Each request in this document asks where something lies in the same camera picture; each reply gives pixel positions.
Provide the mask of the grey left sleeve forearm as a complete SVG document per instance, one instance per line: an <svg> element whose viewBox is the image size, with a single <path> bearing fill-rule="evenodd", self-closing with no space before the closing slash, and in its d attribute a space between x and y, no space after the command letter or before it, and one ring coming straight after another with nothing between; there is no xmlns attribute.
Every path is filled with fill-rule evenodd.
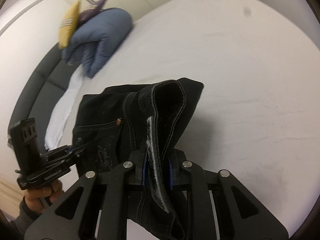
<svg viewBox="0 0 320 240"><path fill-rule="evenodd" d="M36 213L29 209L25 199L20 203L20 214L15 220L12 220L9 224L12 227L17 239L24 239L26 230L31 224L40 217L40 213Z"/></svg>

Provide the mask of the left hand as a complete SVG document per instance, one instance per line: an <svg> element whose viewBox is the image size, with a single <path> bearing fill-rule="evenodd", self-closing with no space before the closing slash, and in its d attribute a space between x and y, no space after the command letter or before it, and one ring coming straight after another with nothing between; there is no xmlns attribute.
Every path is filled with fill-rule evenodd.
<svg viewBox="0 0 320 240"><path fill-rule="evenodd" d="M60 180L53 181L49 186L39 188L29 188L24 191L24 201L30 211L36 214L42 214L48 208L48 203L43 204L42 200L49 198L54 203L63 193L62 182Z"/></svg>

